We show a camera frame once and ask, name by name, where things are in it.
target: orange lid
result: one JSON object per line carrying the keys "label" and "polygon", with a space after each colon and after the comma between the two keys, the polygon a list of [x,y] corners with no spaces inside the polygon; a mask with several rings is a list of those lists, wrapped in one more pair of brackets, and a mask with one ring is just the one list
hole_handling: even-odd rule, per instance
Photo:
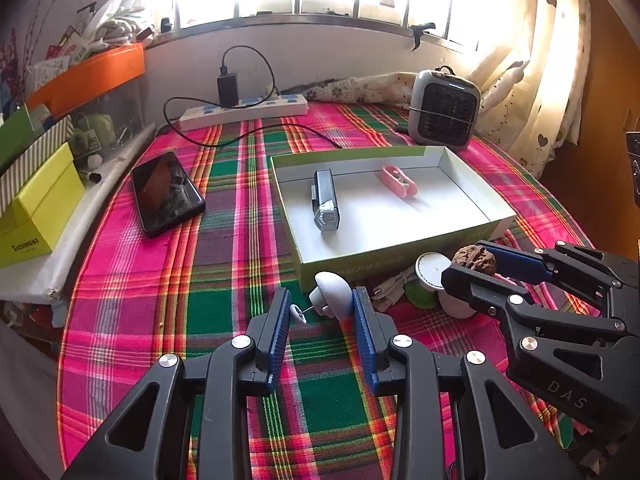
{"label": "orange lid", "polygon": [[141,43],[121,46],[78,63],[27,98],[30,109],[47,106],[60,119],[117,86],[145,73]]}

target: plaid tablecloth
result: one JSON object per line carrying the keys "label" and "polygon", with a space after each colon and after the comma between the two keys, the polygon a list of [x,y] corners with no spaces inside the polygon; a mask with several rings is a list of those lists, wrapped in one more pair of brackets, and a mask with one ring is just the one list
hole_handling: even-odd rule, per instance
{"label": "plaid tablecloth", "polygon": [[[272,196],[269,156],[332,147],[296,124],[357,148],[409,142],[394,133],[395,124],[406,119],[392,108],[310,104],[306,116],[264,120],[282,127],[224,149],[199,148],[174,134],[152,143],[142,161],[174,150],[206,196],[207,211],[148,240],[128,178],[111,201],[82,266],[60,354],[58,428],[65,464],[163,353],[199,356],[244,333],[278,286],[290,288],[295,303],[308,304]],[[191,136],[214,143],[259,123],[226,124]],[[589,244],[562,206],[495,146],[474,139],[461,156],[518,213],[500,242],[524,250],[551,247],[559,239]],[[548,308],[589,313],[551,286],[531,291]],[[455,320],[405,301],[387,313],[400,332],[435,351],[461,356],[479,349],[500,370],[506,368],[504,341],[493,319]],[[254,479],[387,479],[394,398],[369,395],[350,323],[314,315],[310,320],[308,328],[289,332],[276,393],[248,401]],[[556,410],[524,395],[559,439]],[[444,396],[442,411],[450,461],[452,427]]]}

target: phone screen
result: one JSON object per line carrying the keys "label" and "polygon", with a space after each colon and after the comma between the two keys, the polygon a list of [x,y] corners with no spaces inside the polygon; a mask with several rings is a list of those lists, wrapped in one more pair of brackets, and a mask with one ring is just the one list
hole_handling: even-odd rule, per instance
{"label": "phone screen", "polygon": [[160,234],[204,209],[204,199],[174,152],[137,166],[131,179],[147,235]]}

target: power strip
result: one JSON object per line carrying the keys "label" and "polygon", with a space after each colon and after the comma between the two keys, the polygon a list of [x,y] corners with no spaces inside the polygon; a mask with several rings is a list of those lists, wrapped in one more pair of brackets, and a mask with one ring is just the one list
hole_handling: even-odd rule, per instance
{"label": "power strip", "polygon": [[[254,104],[260,98],[241,99],[238,106]],[[267,119],[293,115],[305,115],[308,104],[303,95],[280,95],[270,98],[257,106],[250,108],[221,108],[216,105],[206,105],[190,108],[180,117],[182,131],[206,128],[215,124],[237,123],[254,119]]]}

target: pink clothespin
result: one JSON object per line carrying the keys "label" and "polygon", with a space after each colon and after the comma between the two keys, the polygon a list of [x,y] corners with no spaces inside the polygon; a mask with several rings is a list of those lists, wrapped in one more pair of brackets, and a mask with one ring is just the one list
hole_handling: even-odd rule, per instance
{"label": "pink clothespin", "polygon": [[418,186],[397,166],[383,166],[380,173],[382,184],[387,186],[396,196],[404,198],[418,193]]}

